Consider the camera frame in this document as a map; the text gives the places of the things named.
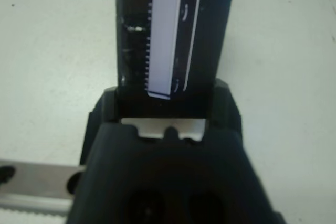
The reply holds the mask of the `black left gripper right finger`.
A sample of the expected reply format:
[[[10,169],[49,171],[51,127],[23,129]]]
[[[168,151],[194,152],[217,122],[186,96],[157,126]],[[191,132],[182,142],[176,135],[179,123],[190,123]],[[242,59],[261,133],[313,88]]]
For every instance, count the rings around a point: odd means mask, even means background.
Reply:
[[[230,88],[221,79],[215,79],[207,109],[208,126],[235,132],[243,139],[242,117]]]

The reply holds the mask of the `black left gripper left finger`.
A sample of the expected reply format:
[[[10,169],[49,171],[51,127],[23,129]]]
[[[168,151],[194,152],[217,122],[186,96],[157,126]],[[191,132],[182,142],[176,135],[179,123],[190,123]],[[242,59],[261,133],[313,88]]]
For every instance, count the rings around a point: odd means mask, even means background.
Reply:
[[[117,87],[105,89],[92,111],[89,112],[79,161],[80,165],[87,162],[100,125],[105,122],[117,123],[119,120],[117,90]]]

